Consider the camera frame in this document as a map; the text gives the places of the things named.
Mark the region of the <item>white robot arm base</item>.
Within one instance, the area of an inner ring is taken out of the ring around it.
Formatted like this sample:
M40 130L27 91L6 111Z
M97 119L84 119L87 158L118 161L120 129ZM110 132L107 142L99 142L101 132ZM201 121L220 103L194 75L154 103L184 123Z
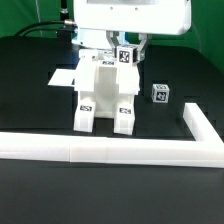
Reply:
M111 50L111 46L106 38L106 30L93 30L79 28L77 36L72 39L72 43L84 48ZM119 32L119 44L125 44L125 33Z

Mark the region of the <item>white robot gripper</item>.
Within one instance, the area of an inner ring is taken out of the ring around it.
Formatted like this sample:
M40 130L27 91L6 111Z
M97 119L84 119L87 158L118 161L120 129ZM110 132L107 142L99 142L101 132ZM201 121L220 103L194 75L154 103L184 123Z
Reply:
M118 31L139 33L137 60L143 61L151 34L181 35L191 27L191 0L74 0L73 6L79 28L107 31L114 58Z

